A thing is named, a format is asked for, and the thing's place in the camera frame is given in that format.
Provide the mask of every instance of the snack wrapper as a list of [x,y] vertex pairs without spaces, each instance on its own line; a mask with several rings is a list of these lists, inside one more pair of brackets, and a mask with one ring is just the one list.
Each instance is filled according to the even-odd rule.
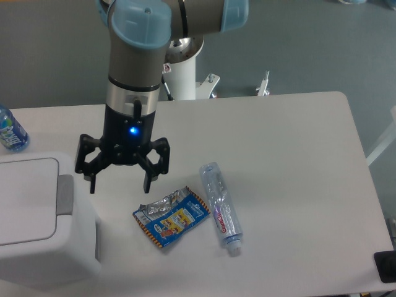
[[208,214],[210,210],[205,202],[185,187],[162,200],[140,205],[133,216],[144,233],[163,248],[199,224]]

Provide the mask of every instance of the blue bottle label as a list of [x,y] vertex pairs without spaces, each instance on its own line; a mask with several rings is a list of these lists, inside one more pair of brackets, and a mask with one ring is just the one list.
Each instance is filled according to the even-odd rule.
[[8,118],[1,123],[0,142],[7,149],[17,149],[25,145],[27,139],[28,135],[25,129],[18,123],[17,120]]

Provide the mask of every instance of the plastic bottle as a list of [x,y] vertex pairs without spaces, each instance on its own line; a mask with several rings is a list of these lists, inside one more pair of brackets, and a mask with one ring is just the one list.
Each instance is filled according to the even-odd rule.
[[231,256],[237,256],[241,252],[243,232],[222,172],[217,163],[213,162],[202,166],[199,174],[216,222],[217,233]]
[[29,135],[11,111],[0,105],[0,142],[6,149],[20,152],[29,145]]

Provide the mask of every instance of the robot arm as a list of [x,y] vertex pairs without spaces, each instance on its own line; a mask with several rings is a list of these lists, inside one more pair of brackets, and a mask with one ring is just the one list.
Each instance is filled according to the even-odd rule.
[[[167,174],[170,146],[151,141],[163,63],[171,40],[244,25],[248,0],[105,0],[97,2],[110,31],[111,53],[105,122],[101,139],[80,136],[75,172],[95,191],[96,175],[115,165],[139,164],[146,172],[144,191],[159,174]],[[91,161],[85,157],[96,148]],[[147,155],[156,150],[153,164]]]

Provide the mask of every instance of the gray floor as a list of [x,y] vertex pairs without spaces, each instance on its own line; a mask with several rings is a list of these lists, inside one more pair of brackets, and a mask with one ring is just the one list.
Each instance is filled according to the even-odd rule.
[[[1,103],[104,103],[110,44],[94,0],[0,2],[0,45]],[[396,12],[380,0],[251,0],[244,28],[206,37],[197,79],[214,72],[220,97],[254,95],[266,70],[272,94],[343,92],[367,150],[396,105]],[[396,144],[371,173],[396,216]]]

